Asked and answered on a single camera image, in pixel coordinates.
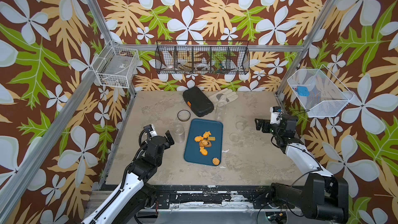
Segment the clear plastic cookie jar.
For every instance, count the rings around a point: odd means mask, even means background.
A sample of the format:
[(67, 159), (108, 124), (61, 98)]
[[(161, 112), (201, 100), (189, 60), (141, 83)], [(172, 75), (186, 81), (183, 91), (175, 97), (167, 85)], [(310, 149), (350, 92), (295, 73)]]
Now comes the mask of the clear plastic cookie jar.
[(182, 144), (185, 141), (185, 131), (181, 124), (177, 124), (173, 128), (174, 141), (176, 143)]

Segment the orange cookie pile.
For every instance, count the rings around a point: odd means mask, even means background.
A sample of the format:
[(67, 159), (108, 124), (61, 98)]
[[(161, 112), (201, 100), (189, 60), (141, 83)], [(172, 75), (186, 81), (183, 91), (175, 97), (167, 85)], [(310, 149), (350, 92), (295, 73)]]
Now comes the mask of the orange cookie pile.
[(203, 156), (208, 155), (208, 151), (206, 148), (210, 148), (212, 146), (212, 142), (214, 142), (215, 140), (216, 138), (212, 136), (210, 131), (206, 131), (202, 136), (196, 136), (194, 138), (194, 141), (199, 143), (200, 153)]

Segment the round orange cookie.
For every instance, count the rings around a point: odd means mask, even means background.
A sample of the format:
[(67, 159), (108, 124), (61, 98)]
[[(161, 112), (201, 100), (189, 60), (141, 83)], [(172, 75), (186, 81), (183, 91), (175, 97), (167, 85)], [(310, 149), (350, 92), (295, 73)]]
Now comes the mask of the round orange cookie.
[(213, 158), (212, 163), (213, 165), (218, 166), (220, 164), (220, 160), (218, 158)]

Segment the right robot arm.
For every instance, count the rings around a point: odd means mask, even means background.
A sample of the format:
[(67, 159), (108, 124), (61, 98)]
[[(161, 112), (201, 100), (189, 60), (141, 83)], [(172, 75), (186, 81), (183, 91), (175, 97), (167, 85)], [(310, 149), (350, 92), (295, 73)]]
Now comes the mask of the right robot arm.
[(297, 207), (308, 219), (345, 224), (349, 218), (348, 183), (323, 167), (296, 138), (298, 118), (272, 113), (270, 120), (255, 119), (256, 130), (271, 134), (271, 143), (290, 158), (306, 182), (302, 189), (272, 183), (267, 201), (274, 205)]

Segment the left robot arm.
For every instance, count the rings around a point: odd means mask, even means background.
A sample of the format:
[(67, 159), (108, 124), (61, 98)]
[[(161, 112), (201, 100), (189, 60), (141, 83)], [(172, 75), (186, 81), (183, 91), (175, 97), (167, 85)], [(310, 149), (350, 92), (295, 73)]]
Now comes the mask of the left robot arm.
[(149, 137), (126, 166), (121, 183), (83, 224), (126, 224), (137, 219), (140, 210), (155, 205), (156, 189), (147, 182), (161, 166), (164, 151), (175, 141), (170, 131), (164, 136), (153, 135), (148, 129), (144, 133)]

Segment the clear jar lid upper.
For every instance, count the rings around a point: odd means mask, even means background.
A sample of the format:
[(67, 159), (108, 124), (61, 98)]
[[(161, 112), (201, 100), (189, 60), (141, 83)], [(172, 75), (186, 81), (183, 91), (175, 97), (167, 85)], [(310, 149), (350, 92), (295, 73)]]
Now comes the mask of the clear jar lid upper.
[(243, 130), (245, 130), (246, 126), (247, 126), (247, 125), (246, 125), (244, 122), (242, 122), (242, 121), (238, 121), (238, 122), (236, 123), (236, 125), (235, 125), (235, 127), (236, 127), (236, 129), (237, 129), (238, 131), (243, 131)]

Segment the clear jar lid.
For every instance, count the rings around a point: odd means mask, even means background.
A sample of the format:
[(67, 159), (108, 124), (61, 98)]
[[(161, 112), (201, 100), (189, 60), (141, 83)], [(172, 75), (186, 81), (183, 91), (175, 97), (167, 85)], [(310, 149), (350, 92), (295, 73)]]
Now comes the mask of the clear jar lid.
[(231, 134), (229, 135), (229, 140), (230, 140), (231, 142), (236, 143), (236, 142), (238, 142), (238, 141), (240, 140), (240, 137), (239, 137), (239, 135), (238, 135), (237, 133), (231, 133)]
[(238, 131), (243, 131), (243, 130), (245, 130), (246, 126), (247, 126), (247, 125), (246, 125), (244, 122), (242, 122), (242, 121), (238, 121), (238, 122), (236, 123), (236, 125), (235, 125), (235, 127), (236, 127), (236, 129), (237, 129)]

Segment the clear jar lid lower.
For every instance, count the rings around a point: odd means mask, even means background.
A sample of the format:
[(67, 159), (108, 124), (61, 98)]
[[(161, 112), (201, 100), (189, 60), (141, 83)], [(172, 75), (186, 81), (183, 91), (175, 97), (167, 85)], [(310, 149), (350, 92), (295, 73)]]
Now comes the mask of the clear jar lid lower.
[(237, 133), (231, 133), (231, 134), (229, 135), (229, 140), (230, 140), (231, 142), (236, 143), (236, 142), (238, 142), (238, 141), (240, 140), (240, 137), (239, 137), (239, 135), (238, 135)]

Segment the teal plastic tray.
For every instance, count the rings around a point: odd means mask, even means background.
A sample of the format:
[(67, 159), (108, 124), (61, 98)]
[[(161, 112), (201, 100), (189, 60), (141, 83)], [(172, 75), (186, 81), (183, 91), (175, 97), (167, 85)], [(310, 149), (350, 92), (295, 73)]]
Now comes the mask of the teal plastic tray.
[[(208, 131), (211, 133), (209, 137), (214, 137), (215, 140), (211, 141), (211, 147), (204, 147), (207, 150), (207, 155), (203, 155), (200, 152), (199, 142), (196, 142), (194, 138), (203, 136)], [(221, 122), (199, 118), (193, 119), (190, 124), (183, 158), (186, 162), (215, 166), (212, 162), (213, 158), (221, 161), (222, 140), (223, 124)]]

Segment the black plastic tool case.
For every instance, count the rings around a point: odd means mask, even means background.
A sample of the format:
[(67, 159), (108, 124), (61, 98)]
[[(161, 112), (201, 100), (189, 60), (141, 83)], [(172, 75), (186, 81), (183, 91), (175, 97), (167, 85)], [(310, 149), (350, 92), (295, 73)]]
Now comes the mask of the black plastic tool case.
[(214, 110), (213, 102), (198, 87), (192, 87), (182, 94), (185, 103), (198, 117), (204, 117)]

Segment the blue object in basket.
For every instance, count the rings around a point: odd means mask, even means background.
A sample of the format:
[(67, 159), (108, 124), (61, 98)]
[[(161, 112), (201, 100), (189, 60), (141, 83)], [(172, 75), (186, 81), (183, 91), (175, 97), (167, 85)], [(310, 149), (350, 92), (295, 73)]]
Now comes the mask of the blue object in basket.
[(297, 86), (295, 91), (297, 92), (298, 96), (308, 97), (310, 96), (310, 91), (306, 86)]

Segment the aluminium frame post right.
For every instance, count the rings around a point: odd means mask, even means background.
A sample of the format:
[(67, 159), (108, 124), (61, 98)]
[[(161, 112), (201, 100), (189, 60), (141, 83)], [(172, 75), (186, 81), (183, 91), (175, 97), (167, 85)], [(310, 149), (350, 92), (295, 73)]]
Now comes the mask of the aluminium frame post right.
[(314, 42), (316, 34), (322, 28), (323, 24), (325, 23), (329, 13), (331, 12), (332, 8), (336, 4), (338, 0), (326, 0), (325, 4), (323, 5), (320, 14), (318, 15), (317, 19), (315, 20), (306, 40), (303, 42), (301, 46), (301, 50), (297, 52), (296, 57), (292, 61), (291, 65), (289, 66), (287, 72), (285, 73), (276, 93), (275, 96), (279, 99), (279, 96), (284, 92), (287, 84), (288, 78), (292, 76), (296, 69), (300, 67), (301, 61), (305, 58), (306, 53), (309, 51), (310, 45)]

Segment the aluminium frame post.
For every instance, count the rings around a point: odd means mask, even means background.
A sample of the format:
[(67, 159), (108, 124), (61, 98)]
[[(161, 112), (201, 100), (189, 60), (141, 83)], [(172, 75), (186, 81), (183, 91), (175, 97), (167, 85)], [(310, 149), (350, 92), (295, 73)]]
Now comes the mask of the aluminium frame post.
[(303, 42), (301, 46), (301, 50), (297, 52), (296, 57), (292, 61), (291, 65), (289, 66), (287, 72), (285, 73), (276, 93), (275, 96), (279, 99), (279, 96), (284, 92), (287, 84), (288, 78), (292, 76), (296, 69), (300, 67), (301, 61), (305, 58), (306, 53), (309, 51), (310, 45), (314, 42), (316, 34), (322, 28), (323, 24), (325, 23), (329, 13), (331, 12), (332, 8), (336, 4), (338, 0), (326, 0), (325, 4), (323, 5), (320, 14), (318, 15), (317, 19), (315, 20), (306, 40)]
[[(108, 28), (106, 21), (104, 19), (103, 14), (101, 13), (99, 4), (97, 2), (97, 0), (86, 0), (90, 9), (90, 12), (92, 14), (93, 20), (96, 22), (97, 24), (97, 28), (99, 30), (99, 33), (102, 34), (103, 39), (105, 41), (105, 45), (112, 41), (114, 43), (117, 43), (116, 41), (113, 40), (113, 38), (111, 37), (110, 34), (110, 29)], [(131, 84), (131, 87), (128, 88), (130, 94), (132, 97), (136, 97), (137, 92), (133, 86), (133, 84)]]

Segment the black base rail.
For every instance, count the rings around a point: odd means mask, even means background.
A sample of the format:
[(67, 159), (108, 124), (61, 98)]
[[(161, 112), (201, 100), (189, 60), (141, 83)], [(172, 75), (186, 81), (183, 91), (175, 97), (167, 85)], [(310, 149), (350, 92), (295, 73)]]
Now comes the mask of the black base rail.
[(285, 207), (286, 202), (271, 199), (270, 186), (199, 186), (146, 184), (123, 208), (128, 213), (148, 209), (171, 209), (175, 205), (223, 206), (244, 203), (255, 209)]

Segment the aluminium frame post left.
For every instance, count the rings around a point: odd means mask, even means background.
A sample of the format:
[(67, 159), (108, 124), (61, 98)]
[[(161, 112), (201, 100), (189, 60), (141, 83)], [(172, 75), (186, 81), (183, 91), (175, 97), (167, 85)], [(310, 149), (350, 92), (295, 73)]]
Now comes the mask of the aluminium frame post left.
[[(97, 28), (99, 30), (99, 33), (102, 34), (103, 39), (105, 41), (105, 45), (112, 41), (114, 43), (117, 43), (116, 41), (113, 40), (113, 38), (111, 37), (110, 34), (110, 29), (108, 28), (106, 21), (104, 19), (103, 14), (101, 13), (99, 4), (97, 2), (97, 0), (86, 0), (90, 9), (90, 12), (92, 14), (93, 20), (96, 22), (97, 24)], [(128, 88), (130, 94), (132, 97), (136, 97), (137, 92), (133, 86), (133, 84), (131, 84), (131, 87)]]

